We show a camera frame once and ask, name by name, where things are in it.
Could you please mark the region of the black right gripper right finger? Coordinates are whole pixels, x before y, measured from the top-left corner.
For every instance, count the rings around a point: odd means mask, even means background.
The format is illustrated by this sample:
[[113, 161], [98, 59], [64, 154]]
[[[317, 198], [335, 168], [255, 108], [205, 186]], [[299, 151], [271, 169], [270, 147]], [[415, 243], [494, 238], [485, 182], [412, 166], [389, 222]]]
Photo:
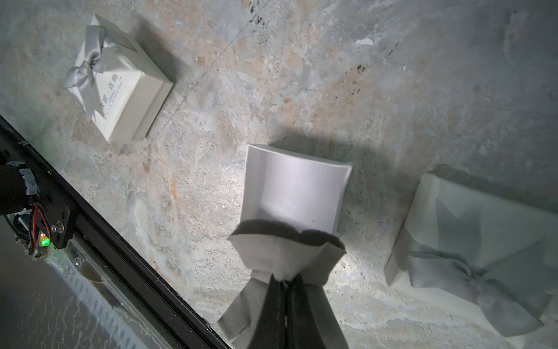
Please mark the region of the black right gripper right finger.
[[301, 276], [296, 276], [286, 291], [287, 348], [319, 349], [325, 344], [315, 323], [312, 308]]

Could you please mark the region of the grey foam insert pad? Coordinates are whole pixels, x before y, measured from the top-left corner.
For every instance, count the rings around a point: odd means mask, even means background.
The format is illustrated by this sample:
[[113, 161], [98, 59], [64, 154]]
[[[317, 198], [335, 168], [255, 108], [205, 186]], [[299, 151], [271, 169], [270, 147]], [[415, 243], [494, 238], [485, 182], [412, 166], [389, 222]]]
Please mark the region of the grey foam insert pad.
[[346, 253], [337, 237], [317, 230], [298, 231], [283, 222], [254, 219], [241, 222], [229, 241], [251, 271], [251, 278], [217, 322], [232, 347], [248, 348], [270, 277], [282, 282], [287, 291], [289, 283], [301, 276], [325, 348], [347, 348], [323, 289]]

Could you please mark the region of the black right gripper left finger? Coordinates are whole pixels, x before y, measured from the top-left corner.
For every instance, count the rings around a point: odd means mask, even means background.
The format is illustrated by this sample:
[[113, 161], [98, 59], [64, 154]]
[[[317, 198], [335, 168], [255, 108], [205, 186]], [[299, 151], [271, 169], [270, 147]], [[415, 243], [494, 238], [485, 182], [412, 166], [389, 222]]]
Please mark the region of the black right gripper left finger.
[[286, 298], [286, 288], [283, 283], [271, 276], [248, 349], [287, 348]]

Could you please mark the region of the white jewelry box base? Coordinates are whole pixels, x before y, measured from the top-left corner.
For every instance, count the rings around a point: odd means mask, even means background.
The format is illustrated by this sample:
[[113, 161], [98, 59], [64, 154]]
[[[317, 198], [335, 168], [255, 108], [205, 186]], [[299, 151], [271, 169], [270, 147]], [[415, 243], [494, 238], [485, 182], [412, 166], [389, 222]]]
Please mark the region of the white jewelry box base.
[[240, 220], [277, 220], [299, 231], [337, 232], [353, 165], [249, 144]]

